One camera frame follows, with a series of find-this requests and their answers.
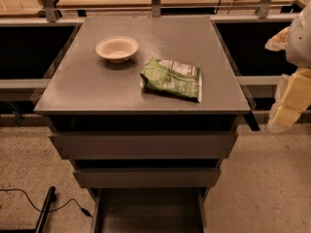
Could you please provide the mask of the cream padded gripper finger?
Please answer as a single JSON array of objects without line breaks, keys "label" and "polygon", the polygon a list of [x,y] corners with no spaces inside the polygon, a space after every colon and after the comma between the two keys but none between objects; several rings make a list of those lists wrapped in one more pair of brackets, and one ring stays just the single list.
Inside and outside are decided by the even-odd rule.
[{"label": "cream padded gripper finger", "polygon": [[272,133],[283,133],[289,130],[300,118],[301,113],[282,106],[273,106],[267,123],[267,128]]},{"label": "cream padded gripper finger", "polygon": [[285,50],[286,45],[287,45],[288,32],[289,32],[289,27],[282,29],[276,35],[270,38],[266,42],[264,47],[267,50],[272,50],[272,51]]}]

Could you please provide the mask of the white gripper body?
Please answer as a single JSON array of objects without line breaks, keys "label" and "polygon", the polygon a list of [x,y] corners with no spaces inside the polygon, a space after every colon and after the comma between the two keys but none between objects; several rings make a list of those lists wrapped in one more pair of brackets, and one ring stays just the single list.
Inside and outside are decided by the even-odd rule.
[{"label": "white gripper body", "polygon": [[297,69],[290,76],[283,75],[277,85],[271,112],[279,107],[304,112],[311,106],[311,70]]}]

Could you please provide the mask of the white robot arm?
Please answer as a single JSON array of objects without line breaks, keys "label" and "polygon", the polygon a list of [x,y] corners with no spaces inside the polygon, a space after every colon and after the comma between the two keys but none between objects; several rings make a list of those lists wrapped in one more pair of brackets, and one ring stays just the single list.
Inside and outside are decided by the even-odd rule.
[{"label": "white robot arm", "polygon": [[311,2],[290,26],[270,38],[265,48],[283,50],[286,60],[297,67],[290,76],[282,76],[269,113],[269,131],[283,133],[311,106]]}]

